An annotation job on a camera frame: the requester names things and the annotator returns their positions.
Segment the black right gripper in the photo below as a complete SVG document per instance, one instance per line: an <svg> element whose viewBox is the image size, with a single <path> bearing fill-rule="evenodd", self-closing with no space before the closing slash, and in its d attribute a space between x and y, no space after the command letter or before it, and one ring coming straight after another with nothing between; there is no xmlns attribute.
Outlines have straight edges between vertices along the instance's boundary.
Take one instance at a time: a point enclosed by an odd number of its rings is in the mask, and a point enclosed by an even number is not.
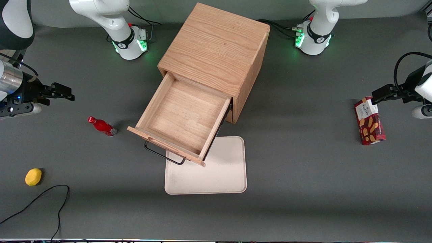
<svg viewBox="0 0 432 243"><path fill-rule="evenodd" d="M59 84L52 83L51 90L49 86L42 84L42 82L36 78L33 81L24 78L20 88L15 91L15 98L19 102L31 102L36 99L36 102L44 106L50 105L50 100L46 97L52 94L55 98L63 98L69 101L75 101L75 96L72 94L72 89Z"/></svg>

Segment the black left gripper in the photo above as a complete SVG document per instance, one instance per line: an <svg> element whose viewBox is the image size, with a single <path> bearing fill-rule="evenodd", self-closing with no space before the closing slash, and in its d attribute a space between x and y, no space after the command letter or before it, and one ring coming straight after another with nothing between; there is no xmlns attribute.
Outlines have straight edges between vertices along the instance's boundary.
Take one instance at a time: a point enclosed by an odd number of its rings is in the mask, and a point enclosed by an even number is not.
<svg viewBox="0 0 432 243"><path fill-rule="evenodd" d="M393 84L387 84L383 87L372 92L371 102L373 105L378 103L394 100L395 98L402 98L403 103L409 102L422 102L422 96L415 91L415 87L419 84L423 73L425 71L425 66L421 66L415 71L411 72L403 84L398 84L397 75L398 68L395 67L394 70L394 82Z"/></svg>

